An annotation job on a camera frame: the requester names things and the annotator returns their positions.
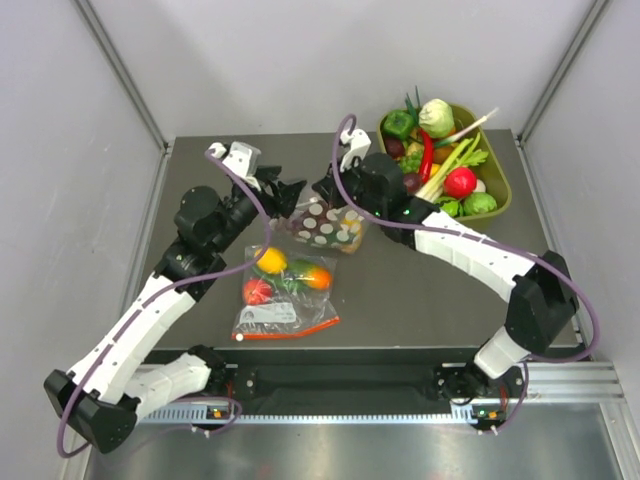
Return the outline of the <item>polka dot zip bag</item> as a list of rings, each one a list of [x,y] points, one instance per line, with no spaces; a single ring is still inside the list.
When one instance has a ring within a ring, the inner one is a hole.
[[[335,208],[312,194],[296,205],[282,228],[306,245],[352,254],[362,243],[366,222],[350,207]]]

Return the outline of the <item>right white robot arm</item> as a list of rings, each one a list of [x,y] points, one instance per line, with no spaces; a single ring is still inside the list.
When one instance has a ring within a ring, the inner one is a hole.
[[[465,227],[410,194],[400,167],[386,154],[368,155],[346,171],[330,166],[312,188],[330,204],[358,206],[394,242],[450,264],[507,302],[504,324],[463,370],[459,385],[465,397],[492,394],[509,369],[544,354],[579,308],[561,255],[519,253]]]

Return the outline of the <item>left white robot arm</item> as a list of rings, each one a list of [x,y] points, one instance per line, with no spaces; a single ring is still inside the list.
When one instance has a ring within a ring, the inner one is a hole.
[[[89,354],[45,379],[60,434],[72,428],[108,454],[156,410],[191,394],[212,397],[224,390],[224,360],[203,345],[142,376],[136,372],[170,327],[229,273],[223,254],[253,220],[269,223],[293,213],[306,183],[283,182],[280,172],[273,166],[247,177],[232,175],[226,197],[210,186],[182,196],[174,217],[177,237],[137,298]]]

